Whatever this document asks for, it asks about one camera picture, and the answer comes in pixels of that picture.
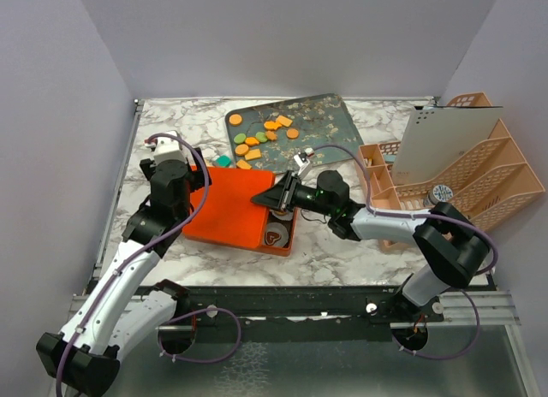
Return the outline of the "brown heart chocolate cookie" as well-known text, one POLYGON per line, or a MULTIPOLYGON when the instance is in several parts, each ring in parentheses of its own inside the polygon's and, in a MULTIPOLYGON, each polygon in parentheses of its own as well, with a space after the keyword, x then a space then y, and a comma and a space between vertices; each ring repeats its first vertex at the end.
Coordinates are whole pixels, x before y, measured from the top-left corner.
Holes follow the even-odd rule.
POLYGON ((265 244, 267 246, 275 246, 281 239, 282 235, 277 231, 268 231, 265 233, 265 244))

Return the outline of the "orange tin lid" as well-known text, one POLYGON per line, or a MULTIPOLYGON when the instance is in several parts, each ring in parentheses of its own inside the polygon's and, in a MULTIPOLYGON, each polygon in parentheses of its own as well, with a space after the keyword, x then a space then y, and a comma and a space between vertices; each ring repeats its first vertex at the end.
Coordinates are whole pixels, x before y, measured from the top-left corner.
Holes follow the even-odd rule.
POLYGON ((210 167, 211 185, 198 215, 182 229, 189 240, 254 250, 268 217, 251 198, 273 186, 271 171, 210 167))

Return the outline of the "orange cookie tin box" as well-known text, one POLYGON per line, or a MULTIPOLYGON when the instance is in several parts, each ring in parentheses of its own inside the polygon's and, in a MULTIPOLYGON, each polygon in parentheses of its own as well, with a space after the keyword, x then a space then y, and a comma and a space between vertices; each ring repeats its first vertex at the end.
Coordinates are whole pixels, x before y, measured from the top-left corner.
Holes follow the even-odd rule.
POLYGON ((182 233, 189 240, 287 257, 294 225, 294 220, 282 221, 268 210, 258 209, 246 213, 199 214, 182 233))

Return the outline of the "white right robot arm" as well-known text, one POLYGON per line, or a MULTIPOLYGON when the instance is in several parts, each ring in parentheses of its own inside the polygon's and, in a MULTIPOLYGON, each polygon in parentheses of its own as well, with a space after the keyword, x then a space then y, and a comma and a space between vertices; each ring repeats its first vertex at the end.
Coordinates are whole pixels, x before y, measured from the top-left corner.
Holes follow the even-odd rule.
POLYGON ((251 202, 275 211, 308 210, 329 219, 328 227, 342 240, 390 240, 416 245, 427 265, 412 274, 393 300, 404 321, 419 316, 425 305, 449 288, 468 286, 489 253, 494 252, 480 230, 449 203, 426 210, 386 210, 350 198, 349 185, 335 170, 320 173, 308 187, 292 171, 251 202))

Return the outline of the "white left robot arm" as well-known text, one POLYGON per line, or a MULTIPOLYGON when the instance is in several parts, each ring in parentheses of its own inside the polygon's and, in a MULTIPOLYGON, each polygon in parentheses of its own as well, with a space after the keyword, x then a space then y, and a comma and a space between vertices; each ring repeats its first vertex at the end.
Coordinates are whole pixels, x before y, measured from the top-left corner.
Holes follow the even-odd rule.
POLYGON ((165 321, 183 322, 189 312, 182 286, 163 280, 153 286, 143 305, 126 307, 144 278, 200 212, 190 195, 211 185, 198 151, 194 162, 183 157, 145 159, 141 170, 150 193, 128 219, 109 268, 80 309, 58 333, 45 333, 36 350, 55 380, 58 396, 102 396, 113 384, 126 353, 165 321))

